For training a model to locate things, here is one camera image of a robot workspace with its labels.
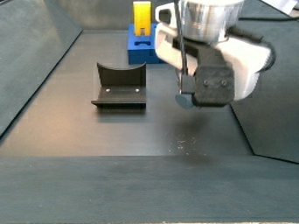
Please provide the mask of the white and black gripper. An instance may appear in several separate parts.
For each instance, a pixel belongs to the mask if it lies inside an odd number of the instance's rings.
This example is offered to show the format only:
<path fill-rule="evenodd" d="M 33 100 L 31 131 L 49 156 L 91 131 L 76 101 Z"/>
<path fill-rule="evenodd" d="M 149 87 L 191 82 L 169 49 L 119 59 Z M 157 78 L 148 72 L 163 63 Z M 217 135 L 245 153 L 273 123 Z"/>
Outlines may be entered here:
<path fill-rule="evenodd" d="M 179 95 L 223 107 L 252 93 L 273 48 L 236 27 L 241 2 L 179 2 L 155 8 L 155 53 L 176 68 Z"/>

